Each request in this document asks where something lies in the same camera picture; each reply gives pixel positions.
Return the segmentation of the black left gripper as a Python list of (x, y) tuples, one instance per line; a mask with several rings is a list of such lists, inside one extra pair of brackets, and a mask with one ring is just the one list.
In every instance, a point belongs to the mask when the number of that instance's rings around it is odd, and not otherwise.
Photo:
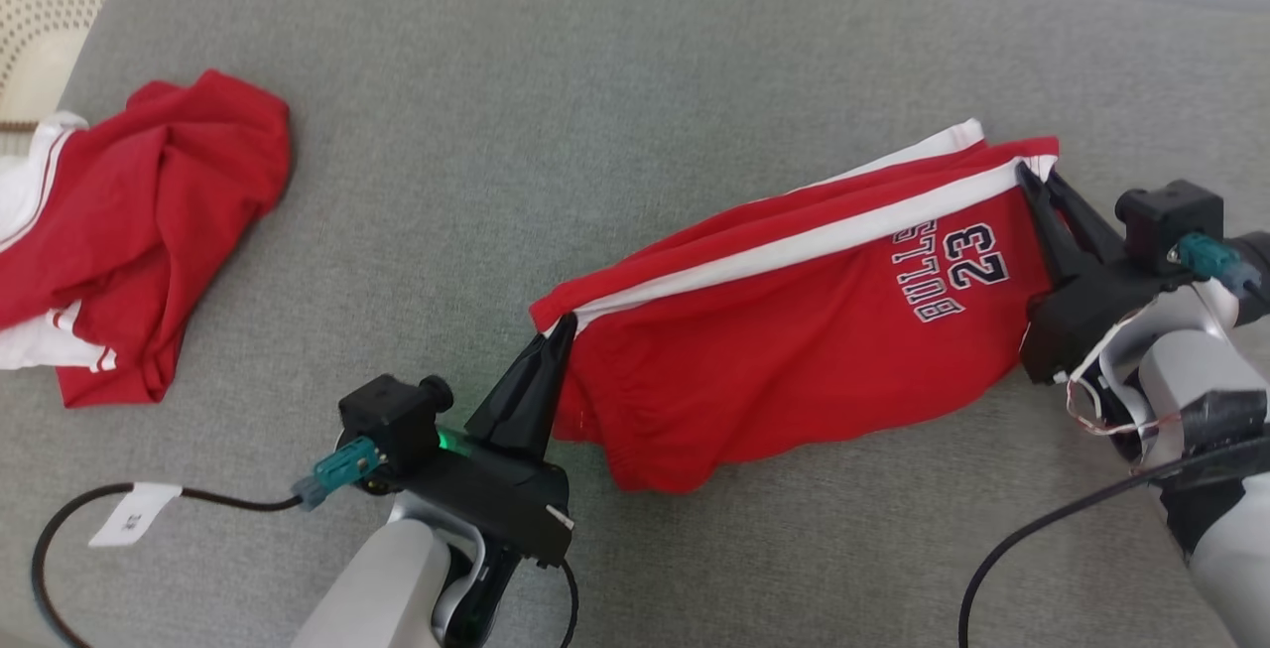
[(572, 523), (528, 485), (545, 464), (516, 454), (545, 456), (575, 337), (573, 313), (536, 335), (464, 424), (470, 437), (439, 429), (439, 449), (392, 480), (396, 497), (541, 565), (564, 565)]

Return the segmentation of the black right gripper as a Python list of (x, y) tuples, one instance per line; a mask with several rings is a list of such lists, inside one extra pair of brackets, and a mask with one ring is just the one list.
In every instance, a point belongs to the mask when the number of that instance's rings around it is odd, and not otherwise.
[(1124, 238), (1060, 174), (1043, 180), (1019, 163), (1015, 175), (1046, 273), (1060, 285), (1030, 307), (1020, 362), (1033, 384), (1054, 385), (1060, 375), (1077, 376), (1113, 327), (1193, 282), (1193, 272), (1157, 274), (1121, 260)]

